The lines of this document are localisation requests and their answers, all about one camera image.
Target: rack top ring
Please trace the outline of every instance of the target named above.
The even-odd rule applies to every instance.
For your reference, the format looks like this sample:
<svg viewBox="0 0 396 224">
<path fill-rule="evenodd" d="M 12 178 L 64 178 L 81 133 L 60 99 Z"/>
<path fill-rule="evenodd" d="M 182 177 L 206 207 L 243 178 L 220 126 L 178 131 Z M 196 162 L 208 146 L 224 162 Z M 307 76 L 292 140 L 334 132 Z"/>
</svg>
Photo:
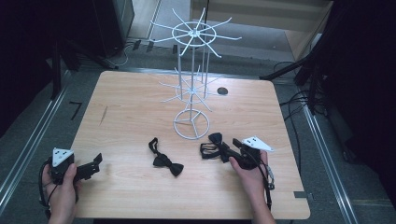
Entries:
<svg viewBox="0 0 396 224">
<path fill-rule="evenodd" d="M 180 29 L 180 28 L 182 28 L 181 26 L 185 26 L 185 27 L 188 26 L 189 30 L 182 30 L 182 29 Z M 198 29 L 199 26 L 204 26 L 205 29 Z M 179 35 L 176 34 L 176 31 L 186 32 L 186 34 L 188 34 L 188 36 L 191 37 L 189 42 L 183 42 L 182 40 L 180 40 Z M 206 35 L 207 31 L 212 31 L 213 35 Z M 182 45 L 188 46 L 188 47 L 194 47 L 194 48 L 211 44 L 213 41 L 215 41 L 216 36 L 217 36 L 216 30 L 212 26 L 210 26 L 206 23 L 198 22 L 198 21 L 186 21 L 184 23 L 181 23 L 181 24 L 175 26 L 175 28 L 172 29 L 172 37 L 179 44 L 182 44 Z M 202 42 L 202 44 L 192 44 L 191 41 L 194 38 L 198 38 L 200 40 L 200 42 Z"/>
</svg>

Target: bow tie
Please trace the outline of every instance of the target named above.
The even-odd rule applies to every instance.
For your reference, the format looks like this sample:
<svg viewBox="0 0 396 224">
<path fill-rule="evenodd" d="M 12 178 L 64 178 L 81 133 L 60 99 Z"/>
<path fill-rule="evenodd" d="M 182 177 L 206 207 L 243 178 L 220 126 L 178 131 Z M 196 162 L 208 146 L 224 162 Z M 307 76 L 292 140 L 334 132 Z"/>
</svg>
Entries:
<svg viewBox="0 0 396 224">
<path fill-rule="evenodd" d="M 165 154 L 162 154 L 157 150 L 157 143 L 158 143 L 158 138 L 156 137 L 151 142 L 148 143 L 149 149 L 151 149 L 151 151 L 157 155 L 157 157 L 154 159 L 154 162 L 152 164 L 158 167 L 164 167 L 164 166 L 169 167 L 172 175 L 174 176 L 180 175 L 181 171 L 183 171 L 184 165 L 179 163 L 172 163 Z"/>
<path fill-rule="evenodd" d="M 222 141 L 221 133 L 212 133 L 208 136 L 211 143 L 202 143 L 200 146 L 202 159 L 212 159 L 220 156 L 225 163 L 229 158 L 227 151 L 230 147 Z"/>
</svg>

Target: white wire rack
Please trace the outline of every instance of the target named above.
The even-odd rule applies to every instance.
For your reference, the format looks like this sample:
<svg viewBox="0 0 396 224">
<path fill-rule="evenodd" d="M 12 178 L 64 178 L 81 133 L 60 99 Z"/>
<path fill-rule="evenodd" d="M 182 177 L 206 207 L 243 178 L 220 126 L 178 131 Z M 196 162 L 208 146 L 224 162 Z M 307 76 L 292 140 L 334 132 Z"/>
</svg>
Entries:
<svg viewBox="0 0 396 224">
<path fill-rule="evenodd" d="M 175 27 L 165 26 L 151 21 L 154 26 L 162 27 L 172 31 L 171 37 L 159 40 L 151 40 L 152 42 L 157 43 L 167 40 L 176 40 L 177 42 L 177 68 L 175 68 L 175 70 L 178 73 L 178 84 L 169 85 L 160 82 L 161 85 L 175 88 L 176 96 L 164 100 L 163 102 L 169 102 L 174 99 L 179 99 L 186 104 L 185 108 L 180 111 L 174 119 L 175 131 L 180 136 L 186 139 L 198 139 L 204 136 L 209 131 L 210 122 L 207 115 L 200 110 L 194 109 L 193 105 L 201 103 L 209 111 L 212 111 L 210 107 L 205 103 L 205 99 L 210 94 L 218 95 L 210 93 L 207 88 L 208 84 L 218 79 L 217 77 L 214 80 L 211 80 L 209 82 L 207 81 L 210 53 L 212 52 L 217 57 L 221 58 L 221 56 L 216 53 L 216 51 L 210 46 L 210 44 L 213 43 L 217 38 L 238 40 L 242 37 L 228 37 L 217 34 L 215 27 L 221 26 L 229 22 L 231 18 L 227 21 L 210 26 L 202 21 L 205 15 L 205 8 L 203 9 L 202 15 L 198 21 L 183 21 L 176 14 L 175 10 L 172 10 L 175 16 L 178 17 L 178 19 L 181 21 L 181 23 L 176 25 Z M 203 49 L 202 66 L 199 65 L 197 71 L 195 72 L 195 51 L 198 48 Z M 190 79 L 185 79 L 182 76 L 181 71 L 181 57 L 186 53 L 187 49 L 191 49 L 192 54 Z M 205 128 L 198 129 L 197 120 L 201 118 L 204 119 L 204 122 L 200 122 L 200 126 L 203 126 L 202 123 L 204 123 Z M 179 128 L 179 125 L 185 126 L 186 124 L 192 127 L 192 133 L 183 133 Z"/>
</svg>

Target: black cable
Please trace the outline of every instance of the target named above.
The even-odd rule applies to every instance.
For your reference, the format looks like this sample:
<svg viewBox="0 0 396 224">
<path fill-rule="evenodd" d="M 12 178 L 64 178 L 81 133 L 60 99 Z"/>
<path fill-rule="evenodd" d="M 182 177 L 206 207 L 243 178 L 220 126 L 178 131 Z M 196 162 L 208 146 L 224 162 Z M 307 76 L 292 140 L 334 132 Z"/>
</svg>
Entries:
<svg viewBox="0 0 396 224">
<path fill-rule="evenodd" d="M 307 104 L 299 105 L 299 107 L 297 107 L 296 109 L 291 111 L 291 113 L 289 112 L 288 116 L 283 118 L 283 120 L 286 121 L 286 120 L 290 119 L 293 115 L 298 114 L 306 105 Z"/>
<path fill-rule="evenodd" d="M 308 99 L 308 97 L 302 96 L 302 97 L 299 97 L 299 98 L 295 98 L 294 100 L 292 100 L 292 102 L 307 102 L 307 99 Z M 288 105 L 288 104 L 290 104 L 292 102 L 290 100 L 288 100 L 287 102 L 280 103 L 279 105 L 280 106 Z"/>
<path fill-rule="evenodd" d="M 276 72 L 276 67 L 282 63 L 294 63 L 294 62 L 280 62 L 280 63 L 276 63 L 273 67 L 274 72 Z"/>
<path fill-rule="evenodd" d="M 205 24 L 207 22 L 207 12 L 209 11 L 209 0 L 206 2 Z"/>
<path fill-rule="evenodd" d="M 308 60 L 307 57 L 304 57 L 304 58 L 300 59 L 299 61 L 292 63 L 292 64 L 280 69 L 279 71 L 274 72 L 273 74 L 267 75 L 265 77 L 260 77 L 260 79 L 271 81 L 277 77 L 280 77 L 280 76 L 288 73 L 289 71 L 292 71 L 292 70 L 302 66 L 307 60 Z"/>
<path fill-rule="evenodd" d="M 291 127 L 293 128 L 294 131 L 294 136 L 296 137 L 296 141 L 297 141 L 297 153 L 298 153 L 298 173 L 301 175 L 301 147 L 300 147 L 300 138 L 299 135 L 297 133 L 295 124 L 294 124 L 294 120 L 293 120 L 293 116 L 291 116 L 291 111 L 290 111 L 290 104 L 288 106 L 289 109 L 289 116 L 290 116 L 290 122 L 291 122 Z"/>
<path fill-rule="evenodd" d="M 50 197 L 48 198 L 48 200 L 46 200 L 46 197 L 44 195 L 44 188 L 43 188 L 43 172 L 44 172 L 44 168 L 46 167 L 47 164 L 50 164 L 50 160 L 46 160 L 41 165 L 41 168 L 39 170 L 39 174 L 38 174 L 38 192 L 40 193 L 40 203 L 45 208 L 44 212 L 45 212 L 47 218 L 50 219 Z"/>
<path fill-rule="evenodd" d="M 55 185 L 55 188 L 53 188 L 53 190 L 50 192 L 49 198 L 48 198 L 48 204 L 50 204 L 50 197 L 52 196 L 53 192 L 58 188 L 58 184 Z"/>
<path fill-rule="evenodd" d="M 128 41 L 128 42 L 126 42 L 127 44 L 134 44 L 134 42 L 133 41 Z M 140 46 L 144 46 L 144 47 L 148 47 L 149 45 L 147 45 L 147 44 L 140 44 Z M 167 48 L 167 47 L 161 47 L 161 46 L 153 46 L 152 47 L 153 49 L 171 49 L 171 48 Z"/>
<path fill-rule="evenodd" d="M 295 100 L 308 99 L 307 96 L 302 96 L 302 97 L 299 97 L 299 98 L 295 98 L 297 95 L 299 95 L 299 94 L 301 94 L 301 93 L 304 93 L 304 92 L 309 92 L 309 91 L 299 91 L 299 92 L 295 93 L 293 96 L 291 96 L 291 98 L 290 98 L 287 102 L 280 103 L 279 105 L 280 105 L 280 106 L 282 106 L 282 105 L 288 105 L 288 104 L 292 103 L 292 102 L 295 101 Z"/>
</svg>

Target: cable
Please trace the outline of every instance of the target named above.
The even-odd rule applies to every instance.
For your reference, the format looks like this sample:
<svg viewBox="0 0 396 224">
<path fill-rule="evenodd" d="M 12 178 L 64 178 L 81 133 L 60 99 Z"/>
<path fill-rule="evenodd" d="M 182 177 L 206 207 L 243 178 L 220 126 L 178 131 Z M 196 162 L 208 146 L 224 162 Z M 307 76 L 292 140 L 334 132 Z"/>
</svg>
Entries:
<svg viewBox="0 0 396 224">
<path fill-rule="evenodd" d="M 294 62 L 280 62 L 280 63 L 276 63 L 273 67 L 274 72 L 276 72 L 276 67 L 282 63 L 294 63 Z"/>
<path fill-rule="evenodd" d="M 302 165 L 302 163 L 301 163 L 301 147 L 300 147 L 300 138 L 299 138 L 299 135 L 297 134 L 297 130 L 296 130 L 296 127 L 295 127 L 295 125 L 294 125 L 294 120 L 293 120 L 293 116 L 291 115 L 291 112 L 290 112 L 290 104 L 288 105 L 288 110 L 289 110 L 289 116 L 290 116 L 290 122 L 291 122 L 291 127 L 293 128 L 293 130 L 294 130 L 294 136 L 296 136 L 296 141 L 297 141 L 297 153 L 298 153 L 298 173 L 301 175 L 301 165 Z"/>
<path fill-rule="evenodd" d="M 209 11 L 209 0 L 206 2 L 205 24 L 207 22 L 207 12 Z"/>
<path fill-rule="evenodd" d="M 308 99 L 308 97 L 303 96 L 303 97 L 295 98 L 292 102 L 307 102 L 307 99 Z M 292 102 L 291 102 L 290 100 L 288 100 L 287 102 L 280 103 L 279 105 L 280 105 L 280 106 L 288 105 L 288 104 L 290 104 L 290 103 L 292 103 Z"/>
<path fill-rule="evenodd" d="M 127 50 L 129 47 L 131 47 L 131 46 L 133 46 L 133 45 L 128 45 L 128 46 L 126 46 L 126 47 L 124 48 L 124 50 L 123 50 L 124 55 L 125 55 L 125 57 L 126 57 L 125 62 L 123 62 L 123 63 L 113 63 L 113 62 L 111 62 L 109 59 L 106 59 L 106 61 L 108 61 L 109 63 L 113 64 L 114 66 L 123 66 L 123 65 L 127 64 L 127 63 L 128 63 L 129 57 L 128 57 L 128 55 L 126 54 L 126 50 Z"/>
<path fill-rule="evenodd" d="M 293 96 L 291 96 L 291 98 L 286 103 L 283 103 L 283 104 L 288 104 L 288 103 L 292 102 L 293 100 L 295 100 L 294 97 L 296 97 L 297 95 L 304 93 L 304 92 L 309 92 L 309 91 L 299 91 L 299 92 L 295 93 Z"/>
<path fill-rule="evenodd" d="M 291 111 L 291 113 L 289 112 L 289 115 L 287 117 L 285 117 L 283 120 L 286 121 L 286 120 L 290 119 L 293 115 L 298 114 L 306 105 L 307 104 L 302 104 L 299 107 L 297 107 L 296 109 L 294 109 L 293 111 Z"/>
<path fill-rule="evenodd" d="M 289 71 L 292 71 L 292 70 L 294 70 L 296 68 L 301 67 L 306 61 L 307 61 L 307 57 L 304 57 L 304 58 L 300 59 L 299 61 L 297 61 L 295 63 L 292 63 L 292 64 L 280 69 L 279 71 L 276 71 L 276 72 L 274 72 L 274 73 L 272 73 L 270 75 L 267 75 L 265 77 L 260 77 L 260 80 L 271 81 L 271 80 L 273 80 L 273 79 L 275 79 L 277 77 L 280 77 L 280 76 L 284 75 L 285 73 L 288 73 Z"/>
<path fill-rule="evenodd" d="M 126 42 L 126 44 L 134 44 L 135 42 L 134 41 L 127 41 Z M 145 46 L 145 47 L 148 47 L 149 46 L 149 44 L 140 44 L 140 46 Z M 167 47 L 161 47 L 161 46 L 153 46 L 153 48 L 154 49 L 171 49 L 171 48 L 167 48 Z"/>
<path fill-rule="evenodd" d="M 43 172 L 44 172 L 44 168 L 46 167 L 47 164 L 50 164 L 50 160 L 46 160 L 42 165 L 41 168 L 39 170 L 38 173 L 38 192 L 40 193 L 40 203 L 41 205 L 43 205 L 43 207 L 45 208 L 44 213 L 46 214 L 47 218 L 50 219 L 50 196 L 52 195 L 53 191 L 55 191 L 55 189 L 52 191 L 51 195 L 49 196 L 48 200 L 46 200 L 46 197 L 44 195 L 44 188 L 43 188 Z"/>
</svg>

